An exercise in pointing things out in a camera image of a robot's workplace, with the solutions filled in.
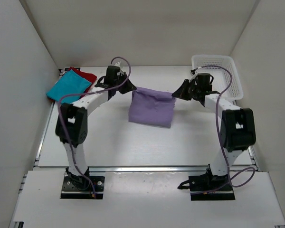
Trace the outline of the lavender t-shirt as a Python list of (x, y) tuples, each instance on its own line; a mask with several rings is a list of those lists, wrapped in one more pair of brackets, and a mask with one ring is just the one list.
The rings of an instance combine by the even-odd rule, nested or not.
[(172, 93), (139, 87), (132, 92), (128, 121), (171, 128), (175, 102)]

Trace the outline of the red t-shirt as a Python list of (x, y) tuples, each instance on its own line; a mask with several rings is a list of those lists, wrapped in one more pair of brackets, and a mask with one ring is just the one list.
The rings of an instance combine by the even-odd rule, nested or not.
[(74, 71), (77, 75), (91, 82), (92, 84), (97, 80), (97, 76), (92, 73), (86, 73), (80, 70), (79, 67), (69, 67), (69, 71)]

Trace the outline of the teal t-shirt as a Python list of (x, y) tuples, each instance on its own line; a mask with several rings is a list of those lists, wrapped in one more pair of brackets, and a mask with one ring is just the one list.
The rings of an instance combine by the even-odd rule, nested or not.
[(52, 100), (59, 101), (61, 97), (69, 94), (81, 94), (90, 87), (92, 83), (70, 70), (55, 83), (55, 85), (46, 93), (46, 96)]

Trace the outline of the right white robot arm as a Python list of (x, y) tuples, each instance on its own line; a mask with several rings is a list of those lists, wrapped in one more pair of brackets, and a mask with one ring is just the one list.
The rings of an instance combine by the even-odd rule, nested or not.
[(215, 114), (219, 152), (209, 165), (209, 175), (204, 177), (204, 185), (209, 190), (221, 184), (221, 178), (232, 183), (230, 168), (237, 157), (256, 142), (253, 111), (240, 108), (223, 98), (223, 93), (212, 89), (214, 77), (209, 73), (191, 71), (192, 77), (172, 93), (181, 100), (195, 100)]

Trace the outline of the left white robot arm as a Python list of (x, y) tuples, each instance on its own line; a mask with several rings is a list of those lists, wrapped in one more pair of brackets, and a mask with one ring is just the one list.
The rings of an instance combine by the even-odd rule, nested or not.
[(88, 133), (88, 116), (117, 92), (126, 94), (134, 90), (136, 87), (117, 62), (107, 67), (106, 74), (96, 82), (90, 93), (58, 108), (55, 133), (66, 150), (69, 163), (66, 173), (79, 190), (87, 189), (91, 182), (83, 147)]

